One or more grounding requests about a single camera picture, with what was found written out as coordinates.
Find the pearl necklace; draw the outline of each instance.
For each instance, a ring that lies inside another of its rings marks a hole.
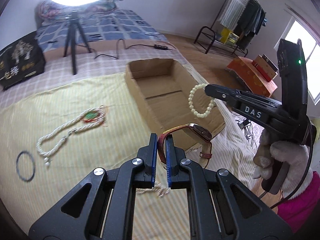
[[[67,128],[69,126],[72,126],[75,123],[79,122],[81,119],[83,119],[90,112],[97,112],[99,114],[99,118],[96,119],[95,122],[89,123],[87,125],[84,125],[82,127],[75,128],[75,129],[69,131],[67,135],[63,136],[61,138],[61,140],[58,141],[58,143],[55,145],[55,147],[53,147],[52,150],[50,150],[48,152],[44,152],[41,149],[40,146],[44,141],[47,141],[47,140],[51,139],[52,137],[56,136],[58,133],[60,133],[65,128]],[[82,112],[77,118],[75,118],[75,119],[73,119],[73,120],[71,120],[71,121],[59,126],[52,133],[41,137],[38,140],[37,144],[36,144],[36,148],[37,148],[37,151],[38,151],[39,155],[41,155],[44,158],[45,165],[47,167],[50,166],[51,159],[49,157],[54,155],[60,149],[60,147],[68,140],[68,137],[70,135],[76,134],[76,133],[80,133],[80,132],[84,132],[86,130],[89,130],[89,129],[92,129],[92,128],[95,128],[95,127],[99,126],[100,124],[102,124],[104,122],[104,117],[105,117],[105,112],[103,111],[103,106],[93,107],[93,108],[87,109],[84,112]]]
[[[189,101],[189,108],[191,109],[191,112],[198,118],[205,118],[208,116],[208,114],[210,114],[212,108],[214,107],[215,105],[215,101],[214,99],[211,99],[208,107],[207,107],[207,110],[203,113],[203,114],[200,114],[198,113],[195,109],[194,109],[194,106],[193,106],[193,102],[192,102],[192,99],[193,99],[193,96],[195,94],[195,92],[199,89],[199,88],[205,88],[207,86],[207,84],[201,84],[201,85],[196,85],[191,91],[190,91],[190,95],[189,95],[189,98],[188,98],[188,101]]]

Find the pearl bracelet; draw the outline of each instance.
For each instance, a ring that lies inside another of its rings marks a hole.
[[[212,108],[214,107],[215,105],[215,102],[214,102],[214,99],[211,99],[208,107],[207,107],[207,110],[203,113],[203,114],[200,114],[198,113],[195,109],[194,109],[194,106],[193,106],[193,102],[192,102],[192,99],[193,99],[193,96],[195,94],[195,92],[199,89],[199,88],[205,88],[207,86],[207,84],[201,84],[201,85],[196,85],[191,91],[190,91],[190,95],[189,95],[189,98],[188,98],[188,101],[189,101],[189,108],[191,109],[191,112],[198,118],[205,118],[208,116],[208,114],[210,114]]]

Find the white wall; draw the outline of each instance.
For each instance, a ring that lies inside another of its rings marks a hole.
[[[248,47],[249,58],[255,58],[257,55],[265,54],[275,64],[277,55],[274,46],[285,31],[291,15],[285,11],[288,4],[301,16],[303,16],[320,33],[320,14],[312,4],[311,0],[259,0],[263,9],[267,12],[267,26],[262,27],[259,34],[253,38],[252,44]],[[275,78],[278,89],[274,96],[281,100],[281,79]],[[314,105],[311,97],[308,98],[308,115],[320,116],[320,104]]]
[[[9,1],[0,16],[0,49],[36,30],[35,8],[40,1]]]
[[[224,0],[124,0],[130,8],[159,31],[195,37],[204,25],[211,26]]]

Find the plaid bedsheet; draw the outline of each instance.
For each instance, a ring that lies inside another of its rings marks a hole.
[[[118,39],[167,41],[144,19],[131,10],[119,9],[111,14],[79,20],[88,42]],[[37,30],[37,39],[43,52],[65,46],[68,21],[57,22]],[[83,43],[76,31],[76,43]]]
[[[101,52],[116,55],[116,51]],[[94,58],[93,53],[76,55],[78,74],[72,74],[71,56],[47,62],[45,72],[12,88],[0,91],[0,109],[33,94],[91,77],[111,75],[125,71],[128,62],[139,59],[174,58],[181,64],[187,60],[177,50],[128,49],[119,51],[118,60],[109,57]]]

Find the blue gripper pad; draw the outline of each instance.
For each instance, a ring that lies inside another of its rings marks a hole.
[[[153,148],[153,158],[152,158],[152,175],[151,175],[151,183],[152,183],[152,187],[155,186],[155,182],[156,182],[156,166],[157,166],[157,141],[158,141],[158,137],[156,136],[155,139],[155,144],[154,144],[154,148]]]
[[[166,164],[167,164],[167,181],[168,186],[171,187],[172,180],[171,180],[171,163],[170,163],[170,150],[169,150],[169,142],[168,140],[165,141],[165,152],[166,152]]]

